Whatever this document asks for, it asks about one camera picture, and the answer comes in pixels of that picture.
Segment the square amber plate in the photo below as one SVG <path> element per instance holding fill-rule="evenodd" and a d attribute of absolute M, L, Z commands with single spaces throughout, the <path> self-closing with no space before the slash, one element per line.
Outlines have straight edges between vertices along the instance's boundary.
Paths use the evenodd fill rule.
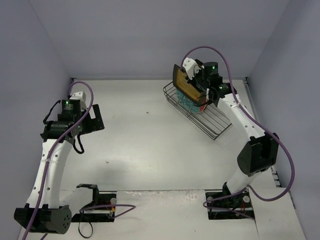
<path fill-rule="evenodd" d="M 175 64 L 172 72 L 172 82 L 185 97 L 200 106 L 206 102 L 204 93 L 199 92 L 192 84 L 188 83 L 187 75 L 182 72 L 181 68 Z"/>

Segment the round red teal plate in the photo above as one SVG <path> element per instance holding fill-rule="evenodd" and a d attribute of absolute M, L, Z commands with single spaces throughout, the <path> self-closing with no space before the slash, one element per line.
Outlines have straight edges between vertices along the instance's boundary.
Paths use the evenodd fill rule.
<path fill-rule="evenodd" d="M 176 95 L 178 103 L 189 113 L 200 114 L 207 108 L 207 105 L 203 105 L 200 107 L 195 106 L 194 103 L 186 96 L 184 96 L 183 93 L 178 89 L 176 89 Z"/>

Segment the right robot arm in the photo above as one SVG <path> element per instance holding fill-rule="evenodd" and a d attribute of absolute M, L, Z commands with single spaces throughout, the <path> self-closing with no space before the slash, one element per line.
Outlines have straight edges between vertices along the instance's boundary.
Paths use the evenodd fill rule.
<path fill-rule="evenodd" d="M 275 139 L 253 122 L 251 114 L 242 110 L 237 91 L 229 82 L 223 82 L 218 73 L 218 63 L 201 63 L 186 58 L 182 64 L 188 83 L 205 95 L 206 102 L 214 104 L 230 120 L 244 139 L 244 146 L 237 156 L 237 168 L 224 184 L 221 200 L 227 206 L 239 201 L 239 191 L 250 185 L 256 175 L 275 165 L 279 144 Z"/>

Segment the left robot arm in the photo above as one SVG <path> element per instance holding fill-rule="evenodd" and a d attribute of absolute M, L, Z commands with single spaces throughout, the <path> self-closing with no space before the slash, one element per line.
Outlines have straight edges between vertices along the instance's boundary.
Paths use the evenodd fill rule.
<path fill-rule="evenodd" d="M 13 215 L 31 233 L 63 235 L 83 207 L 94 210 L 100 204 L 98 186 L 90 183 L 77 185 L 60 199 L 64 168 L 76 140 L 105 128 L 99 105 L 92 105 L 95 118 L 91 118 L 84 100 L 61 100 L 61 107 L 56 121 L 43 120 L 42 156 L 36 180 L 25 206 L 17 207 Z"/>

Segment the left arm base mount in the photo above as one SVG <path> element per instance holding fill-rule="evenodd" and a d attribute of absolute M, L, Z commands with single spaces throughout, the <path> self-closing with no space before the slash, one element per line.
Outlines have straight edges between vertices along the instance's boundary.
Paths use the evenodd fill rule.
<path fill-rule="evenodd" d="M 111 205 L 117 202 L 116 192 L 100 192 L 97 202 L 92 202 L 84 206 L 84 208 Z M 72 223 L 112 223 L 115 213 L 110 206 L 98 207 L 94 209 L 87 209 L 83 213 L 76 213 L 71 222 Z"/>

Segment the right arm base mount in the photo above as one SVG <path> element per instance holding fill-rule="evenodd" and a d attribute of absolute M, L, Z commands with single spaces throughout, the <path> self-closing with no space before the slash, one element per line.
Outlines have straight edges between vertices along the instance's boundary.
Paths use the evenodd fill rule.
<path fill-rule="evenodd" d="M 250 194 L 246 190 L 243 193 L 224 199 L 222 191 L 206 192 L 204 207 L 207 209 L 209 220 L 255 220 L 255 213 Z"/>

